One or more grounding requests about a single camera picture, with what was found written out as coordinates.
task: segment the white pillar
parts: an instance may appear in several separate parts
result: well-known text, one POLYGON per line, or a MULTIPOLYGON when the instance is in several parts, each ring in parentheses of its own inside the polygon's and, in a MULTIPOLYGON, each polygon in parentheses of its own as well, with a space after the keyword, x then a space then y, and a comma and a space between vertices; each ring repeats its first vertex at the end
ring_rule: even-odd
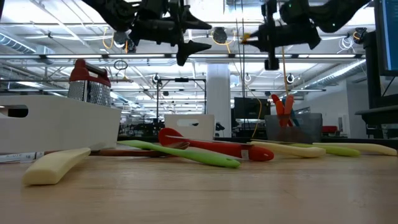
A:
POLYGON ((207 65, 207 113, 215 116, 225 130, 220 137, 231 137, 231 92, 228 64, 207 65))

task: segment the red spatula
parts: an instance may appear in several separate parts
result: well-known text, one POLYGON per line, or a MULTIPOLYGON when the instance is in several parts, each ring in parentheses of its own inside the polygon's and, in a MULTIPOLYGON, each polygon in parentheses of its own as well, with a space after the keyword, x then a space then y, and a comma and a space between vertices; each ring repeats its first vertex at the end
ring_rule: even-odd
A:
POLYGON ((213 152, 218 152, 252 161, 269 161, 274 158, 274 153, 264 147, 234 142, 202 141, 188 139, 183 137, 178 131, 172 128, 163 128, 159 132, 159 142, 161 143, 161 145, 168 145, 182 141, 189 142, 190 146, 192 147, 207 149, 213 152))

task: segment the desk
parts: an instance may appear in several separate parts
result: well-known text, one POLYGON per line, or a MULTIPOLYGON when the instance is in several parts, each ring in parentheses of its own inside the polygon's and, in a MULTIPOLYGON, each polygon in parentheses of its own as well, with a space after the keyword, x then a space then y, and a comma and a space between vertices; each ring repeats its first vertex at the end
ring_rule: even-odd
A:
POLYGON ((223 169, 89 157, 51 186, 0 166, 1 223, 396 223, 398 158, 277 157, 223 169))

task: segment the ceiling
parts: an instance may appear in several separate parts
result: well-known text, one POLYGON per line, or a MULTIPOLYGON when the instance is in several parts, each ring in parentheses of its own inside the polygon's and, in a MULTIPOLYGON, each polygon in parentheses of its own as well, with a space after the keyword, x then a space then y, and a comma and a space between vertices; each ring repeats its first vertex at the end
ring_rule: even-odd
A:
MULTIPOLYGON (((81 0, 44 0, 41 4, 44 9, 34 4, 35 0, 6 0, 3 16, 0 21, 0 33, 11 36, 18 42, 33 49, 40 49, 42 54, 125 54, 123 48, 119 48, 112 43, 113 31, 105 23, 102 17, 91 7, 81 0)), ((216 44, 211 38, 212 30, 188 30, 185 39, 194 40, 211 44, 212 48, 201 52, 201 54, 243 54, 243 47, 238 44, 238 36, 243 32, 254 32, 263 18, 261 15, 259 0, 243 0, 243 12, 241 1, 237 1, 237 10, 234 8, 233 0, 188 0, 191 5, 191 12, 197 18, 208 22, 213 27, 224 27, 228 34, 230 44, 216 44)), ((325 0, 310 1, 311 5, 319 5, 325 0)), ((313 50, 307 45, 286 46, 285 54, 363 54, 363 46, 352 43, 352 37, 343 40, 347 34, 352 34, 355 27, 367 27, 374 30, 373 8, 365 7, 360 9, 347 25, 334 34, 326 34, 319 30, 323 41, 313 50)), ((168 44, 157 45, 154 42, 142 40, 137 46, 137 54, 174 54, 177 47, 168 44)), ((277 49, 277 54, 281 54, 282 49, 277 49)), ((9 46, 0 45, 1 54, 21 54, 9 46)), ((244 53, 259 54, 257 48, 246 46, 244 53)), ((156 92, 143 92, 142 89, 155 88, 152 79, 155 74, 160 78, 206 78, 207 65, 209 63, 227 63, 232 76, 238 76, 241 63, 236 59, 217 60, 216 58, 195 59, 190 58, 188 62, 180 67, 172 58, 137 58, 124 59, 129 67, 118 71, 114 68, 114 62, 119 59, 87 59, 89 63, 100 66, 108 70, 112 79, 120 79, 126 76, 130 82, 113 82, 112 89, 124 90, 114 91, 121 98, 131 103, 138 103, 137 106, 123 105, 121 101, 115 100, 115 105, 126 110, 126 114, 151 114, 151 107, 154 106, 153 100, 156 92)), ((352 60, 333 60, 332 58, 323 60, 294 60, 287 58, 285 69, 289 74, 296 77, 295 82, 305 83, 317 78, 318 74, 326 72, 341 63, 350 63, 352 60)), ((52 59, 52 64, 38 62, 36 60, 3 60, 3 67, 0 68, 0 77, 3 79, 43 79, 45 74, 50 75, 54 80, 51 83, 43 83, 42 88, 68 88, 67 82, 57 82, 67 80, 73 69, 73 60, 52 59)), ((249 88, 253 89, 278 89, 283 88, 283 65, 279 71, 265 71, 264 62, 261 60, 247 59, 244 64, 246 78, 249 88)), ((198 86, 199 83, 175 83, 170 82, 164 88, 172 89, 196 89, 191 92, 170 91, 169 96, 161 96, 164 111, 166 113, 201 113, 204 101, 191 101, 192 99, 204 99, 204 93, 198 86), (172 103, 166 98, 181 99, 180 110, 173 110, 171 107, 177 106, 177 101, 172 103)), ((232 83, 233 89, 241 89, 241 82, 232 83)), ((32 88, 32 85, 11 83, 7 86, 3 82, 1 88, 32 88)), ((255 91, 257 97, 265 97, 263 91, 255 91)), ((231 99, 235 96, 242 96, 241 92, 232 91, 231 99)))

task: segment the white ceiling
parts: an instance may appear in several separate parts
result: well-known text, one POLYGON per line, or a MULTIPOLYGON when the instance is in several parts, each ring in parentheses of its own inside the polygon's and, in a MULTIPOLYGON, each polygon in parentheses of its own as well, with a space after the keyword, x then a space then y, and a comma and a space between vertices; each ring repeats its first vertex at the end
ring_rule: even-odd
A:
MULTIPOLYGON (((319 4, 325 2, 324 0, 310 1, 312 4, 319 4)), ((28 46, 36 47, 37 45, 44 45, 52 49, 55 54, 105 54, 108 51, 111 54, 118 53, 124 54, 124 50, 117 48, 113 45, 110 49, 107 49, 103 45, 102 40, 88 40, 88 38, 100 39, 102 36, 111 37, 113 31, 101 16, 91 7, 87 6, 81 0, 44 0, 41 3, 45 6, 45 9, 53 14, 58 20, 65 24, 74 34, 79 38, 85 39, 88 45, 83 45, 79 40, 72 40, 73 36, 61 27, 57 20, 52 16, 48 15, 43 10, 39 9, 30 0, 6 0, 3 17, 1 18, 0 27, 6 32, 14 34, 20 41, 24 41, 28 46), (48 38, 48 33, 51 33, 55 38, 48 38)), ((234 8, 224 6, 224 0, 189 0, 188 3, 191 5, 191 12, 197 18, 207 21, 215 26, 223 26, 226 28, 226 32, 229 35, 229 39, 232 43, 229 45, 231 53, 238 53, 238 42, 237 38, 233 39, 233 34, 236 32, 236 18, 241 21, 242 16, 245 20, 244 31, 253 32, 257 29, 257 26, 262 22, 261 11, 259 7, 245 7, 242 13, 239 10, 235 11, 234 8)), ((361 45, 353 44, 347 50, 341 50, 342 36, 347 33, 352 34, 355 27, 367 27, 369 30, 374 29, 374 14, 372 8, 364 8, 357 12, 351 21, 347 23, 341 30, 335 34, 325 34, 319 32, 323 39, 321 44, 314 50, 310 50, 307 45, 295 45, 287 46, 285 52, 287 54, 335 54, 340 52, 341 54, 352 54, 363 53, 361 45)), ((242 34, 242 23, 238 23, 239 35, 242 34)), ((207 31, 205 30, 193 30, 192 38, 196 42, 203 42, 211 44, 212 48, 202 53, 214 53, 214 54, 227 54, 228 50, 225 45, 217 45, 212 41, 211 37, 206 37, 207 31)), ((104 40, 107 45, 111 45, 111 39, 104 40)), ((176 47, 170 47, 168 44, 156 45, 154 42, 141 41, 137 47, 137 53, 142 54, 154 54, 154 53, 175 53, 176 47)), ((18 54, 15 50, 12 50, 5 46, 0 46, 0 53, 2 54, 18 54)), ((258 49, 254 47, 245 47, 245 53, 259 53, 258 49)), ((136 59, 129 60, 131 63, 145 63, 146 60, 136 59)), ((173 59, 151 59, 153 63, 169 63, 173 59)), ((14 65, 25 67, 32 72, 37 73, 41 77, 44 77, 44 64, 38 66, 38 63, 33 60, 28 61, 9 61, 14 65)), ((183 67, 179 67, 175 64, 171 66, 136 66, 136 70, 128 68, 123 73, 136 84, 131 83, 113 83, 113 88, 149 88, 148 83, 151 83, 154 74, 158 74, 162 78, 174 78, 174 77, 190 77, 192 78, 206 78, 207 74, 207 63, 203 61, 194 61, 195 70, 193 70, 192 63, 187 62, 183 67)), ((54 66, 49 67, 49 72, 55 72, 59 66, 55 66, 58 63, 67 63, 65 60, 55 60, 54 66)), ((229 70, 232 75, 238 75, 236 67, 240 70, 240 63, 238 60, 235 62, 227 62, 229 70)), ((300 77, 300 80, 296 79, 297 82, 305 82, 313 79, 321 72, 324 72, 334 66, 337 63, 333 61, 322 61, 322 62, 311 62, 311 63, 286 63, 286 72, 300 77)), ((113 61, 107 62, 105 65, 109 69, 113 78, 118 72, 113 68, 113 61)), ((67 79, 68 74, 72 71, 73 67, 63 68, 62 71, 55 72, 53 78, 67 79)), ((279 71, 264 71, 264 63, 260 62, 249 62, 245 63, 245 73, 250 74, 251 80, 248 82, 250 88, 280 88, 283 85, 283 65, 280 65, 279 71)), ((67 83, 59 83, 65 88, 68 87, 67 83)), ((167 88, 195 88, 194 83, 174 83, 170 82, 167 88)), ((154 103, 150 97, 144 93, 139 93, 137 90, 127 92, 118 92, 117 94, 131 100, 134 103, 154 103)), ((257 96, 264 97, 264 93, 255 92, 257 96)), ((238 92, 233 92, 231 97, 241 95, 238 92)), ((191 92, 191 93, 170 93, 169 98, 203 98, 203 92, 191 92)), ((192 105, 182 105, 182 109, 190 108, 192 105)))

